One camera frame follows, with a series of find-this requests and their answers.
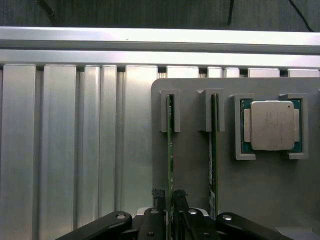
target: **gray fabric backdrop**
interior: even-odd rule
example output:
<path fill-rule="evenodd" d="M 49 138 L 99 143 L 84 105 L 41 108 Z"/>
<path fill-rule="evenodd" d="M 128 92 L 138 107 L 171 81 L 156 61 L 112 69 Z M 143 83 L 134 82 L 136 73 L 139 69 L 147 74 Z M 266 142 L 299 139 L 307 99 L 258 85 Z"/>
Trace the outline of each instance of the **gray fabric backdrop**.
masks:
<path fill-rule="evenodd" d="M 288 0 L 46 0 L 53 21 L 35 0 L 0 0 L 0 26 L 181 28 L 307 32 Z M 320 31 L 320 0 L 294 0 Z"/>

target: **aluminum rail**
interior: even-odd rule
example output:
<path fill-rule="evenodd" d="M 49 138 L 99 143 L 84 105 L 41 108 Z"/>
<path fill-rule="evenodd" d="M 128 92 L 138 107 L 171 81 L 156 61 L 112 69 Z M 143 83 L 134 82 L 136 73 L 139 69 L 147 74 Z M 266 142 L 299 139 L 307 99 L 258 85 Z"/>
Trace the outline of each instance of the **aluminum rail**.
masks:
<path fill-rule="evenodd" d="M 320 33 L 5 26 L 0 48 L 320 55 Z"/>
<path fill-rule="evenodd" d="M 220 67 L 307 68 L 320 67 L 320 55 L 277 55 L 207 52 L 155 51 L 79 51 L 79 50 L 12 50 L 0 49 L 0 64 L 75 64 L 90 65 L 188 65 Z"/>

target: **aluminum panel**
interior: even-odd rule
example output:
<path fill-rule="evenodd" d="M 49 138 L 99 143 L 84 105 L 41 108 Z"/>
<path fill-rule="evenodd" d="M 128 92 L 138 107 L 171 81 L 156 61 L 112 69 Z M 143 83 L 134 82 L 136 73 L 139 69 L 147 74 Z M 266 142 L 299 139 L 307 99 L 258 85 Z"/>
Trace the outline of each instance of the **aluminum panel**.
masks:
<path fill-rule="evenodd" d="M 175 78 L 198 78 L 199 68 L 196 66 L 167 66 L 166 77 Z"/>
<path fill-rule="evenodd" d="M 224 78 L 239 78 L 240 70 L 236 67 L 227 67 L 223 69 L 223 77 Z"/>
<path fill-rule="evenodd" d="M 279 78 L 280 71 L 277 68 L 248 68 L 249 78 Z"/>
<path fill-rule="evenodd" d="M 41 126 L 41 240 L 56 239 L 76 227 L 76 104 L 76 67 L 46 65 Z"/>
<path fill-rule="evenodd" d="M 103 66 L 100 97 L 99 217 L 115 210 L 117 67 Z"/>
<path fill-rule="evenodd" d="M 134 216 L 152 206 L 151 85 L 158 68 L 129 65 L 125 74 L 121 209 Z"/>
<path fill-rule="evenodd" d="M 86 66 L 79 79 L 78 228 L 98 218 L 100 76 L 100 67 Z"/>
<path fill-rule="evenodd" d="M 0 239 L 37 235 L 39 89 L 36 66 L 3 67 Z"/>
<path fill-rule="evenodd" d="M 222 78 L 223 77 L 223 71 L 221 67 L 217 66 L 209 66 L 207 68 L 208 70 L 208 78 Z"/>
<path fill-rule="evenodd" d="M 288 77 L 290 78 L 318 78 L 320 77 L 317 69 L 288 69 Z"/>

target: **green circuit board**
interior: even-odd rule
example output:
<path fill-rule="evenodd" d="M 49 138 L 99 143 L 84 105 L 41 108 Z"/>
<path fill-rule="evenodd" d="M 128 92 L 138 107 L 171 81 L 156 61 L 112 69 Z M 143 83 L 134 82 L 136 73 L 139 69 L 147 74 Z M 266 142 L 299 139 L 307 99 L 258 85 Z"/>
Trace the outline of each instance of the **green circuit board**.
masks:
<path fill-rule="evenodd" d="M 218 98 L 211 97 L 212 132 L 209 132 L 209 206 L 210 217 L 215 220 L 218 214 L 218 161 L 217 161 L 217 131 L 218 131 Z"/>
<path fill-rule="evenodd" d="M 168 239 L 171 240 L 172 236 L 172 218 L 173 218 L 173 190 L 174 190 L 174 156 L 173 156 L 173 126 L 174 126 L 174 96 L 166 96 L 166 126 L 167 126 L 167 163 L 168 163 Z"/>

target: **screw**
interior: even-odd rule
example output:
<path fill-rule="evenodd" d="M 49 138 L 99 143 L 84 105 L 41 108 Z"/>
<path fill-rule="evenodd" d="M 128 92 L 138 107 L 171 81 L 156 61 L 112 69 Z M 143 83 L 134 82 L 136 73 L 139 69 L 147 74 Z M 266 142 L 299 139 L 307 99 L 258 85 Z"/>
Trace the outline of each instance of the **screw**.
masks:
<path fill-rule="evenodd" d="M 123 213 L 120 213 L 116 216 L 117 219 L 124 219 L 126 217 L 126 215 L 124 215 Z"/>
<path fill-rule="evenodd" d="M 157 209 L 151 209 L 150 213 L 157 214 L 157 213 L 159 213 L 159 211 Z"/>
<path fill-rule="evenodd" d="M 227 221 L 231 221 L 232 217 L 229 215 L 223 215 L 222 218 Z"/>
<path fill-rule="evenodd" d="M 197 214 L 197 210 L 191 208 L 189 209 L 188 213 L 194 215 L 194 214 Z"/>

